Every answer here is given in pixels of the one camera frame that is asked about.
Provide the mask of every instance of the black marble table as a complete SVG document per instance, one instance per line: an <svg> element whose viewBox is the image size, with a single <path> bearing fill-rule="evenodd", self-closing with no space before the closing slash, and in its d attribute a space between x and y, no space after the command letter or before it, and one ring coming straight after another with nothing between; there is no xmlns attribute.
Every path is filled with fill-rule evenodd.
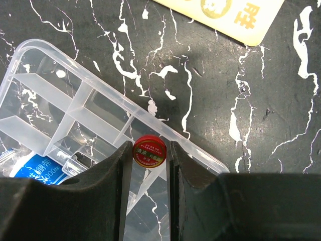
<svg viewBox="0 0 321 241"><path fill-rule="evenodd" d="M320 4L286 0L247 47L153 1L1 1L0 74L43 39L231 172L320 173Z"/></svg>

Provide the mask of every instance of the blue label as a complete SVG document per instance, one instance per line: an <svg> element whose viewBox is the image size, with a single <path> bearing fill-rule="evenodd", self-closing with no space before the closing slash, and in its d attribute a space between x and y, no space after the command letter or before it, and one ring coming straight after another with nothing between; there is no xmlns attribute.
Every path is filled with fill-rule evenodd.
<svg viewBox="0 0 321 241"><path fill-rule="evenodd" d="M34 155L16 173L15 177L31 177L45 184L59 184L67 174L62 172L62 166L49 157Z"/></svg>

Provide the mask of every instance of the circle on yellow card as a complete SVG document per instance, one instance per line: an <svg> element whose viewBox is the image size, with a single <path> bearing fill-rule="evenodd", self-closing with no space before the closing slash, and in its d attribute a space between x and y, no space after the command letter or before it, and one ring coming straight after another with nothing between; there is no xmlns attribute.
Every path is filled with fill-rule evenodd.
<svg viewBox="0 0 321 241"><path fill-rule="evenodd" d="M230 9L232 0L201 0L203 13L212 19L224 16Z"/></svg>

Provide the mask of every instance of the plastic tray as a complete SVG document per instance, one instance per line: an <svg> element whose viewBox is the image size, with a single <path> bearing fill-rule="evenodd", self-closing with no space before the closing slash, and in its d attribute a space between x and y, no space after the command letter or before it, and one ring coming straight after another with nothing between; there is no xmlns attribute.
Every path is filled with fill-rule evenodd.
<svg viewBox="0 0 321 241"><path fill-rule="evenodd" d="M177 141L214 173L217 159L133 103L59 49L42 40L21 43L0 87L3 149L24 145L49 156L69 176L145 134ZM169 240L166 164L133 163L124 240Z"/></svg>

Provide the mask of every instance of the transparent plastic box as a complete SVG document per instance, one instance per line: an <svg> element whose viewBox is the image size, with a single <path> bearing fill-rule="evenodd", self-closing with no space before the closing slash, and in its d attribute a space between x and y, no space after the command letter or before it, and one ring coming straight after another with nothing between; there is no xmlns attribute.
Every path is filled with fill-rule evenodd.
<svg viewBox="0 0 321 241"><path fill-rule="evenodd" d="M42 40L17 48L0 87L1 150L24 145L77 175L145 134L177 141L213 173L226 166ZM170 240L166 163L133 162L124 240Z"/></svg>

